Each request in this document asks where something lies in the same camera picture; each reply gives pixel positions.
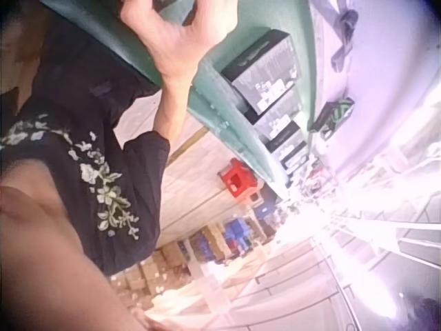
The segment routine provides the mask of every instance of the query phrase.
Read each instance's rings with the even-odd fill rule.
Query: white label
[[[285,129],[288,124],[291,122],[291,119],[289,118],[289,116],[287,114],[283,115],[283,117],[281,119],[277,119],[275,120],[273,123],[274,125],[272,126],[273,130],[271,131],[271,133],[269,134],[269,136],[271,137],[271,139],[274,139],[277,137],[277,135],[279,133],[282,132],[283,129]]]

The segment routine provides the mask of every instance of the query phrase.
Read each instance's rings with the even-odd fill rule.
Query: sleeve
[[[170,153],[170,143],[159,133],[150,131],[128,141],[124,153],[130,169],[136,195],[159,219],[161,183]]]

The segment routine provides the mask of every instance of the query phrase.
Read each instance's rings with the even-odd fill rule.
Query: white wall
[[[440,68],[440,29],[424,1],[355,0],[353,7],[360,15],[349,69],[356,107],[326,154],[342,178],[384,147]]]

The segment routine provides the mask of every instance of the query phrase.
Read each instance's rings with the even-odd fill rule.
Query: person
[[[113,128],[154,87],[84,32],[67,35],[69,23],[48,32],[32,95],[0,142],[1,309],[14,327],[144,330],[103,275],[155,248],[161,179],[198,62],[236,27],[238,0],[195,4],[177,26],[152,0],[123,2],[121,20],[163,81],[153,130],[123,148]]]

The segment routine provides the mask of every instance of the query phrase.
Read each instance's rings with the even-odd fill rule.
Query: black box
[[[282,161],[302,141],[303,133],[292,121],[276,138],[266,143],[265,147],[277,160]]]
[[[299,78],[291,36],[270,30],[234,59],[222,74],[262,114]]]
[[[308,148],[305,141],[297,145],[283,160],[282,167],[291,174],[308,160]]]
[[[302,104],[295,89],[288,90],[275,104],[259,116],[254,127],[268,140],[272,140],[293,120]]]

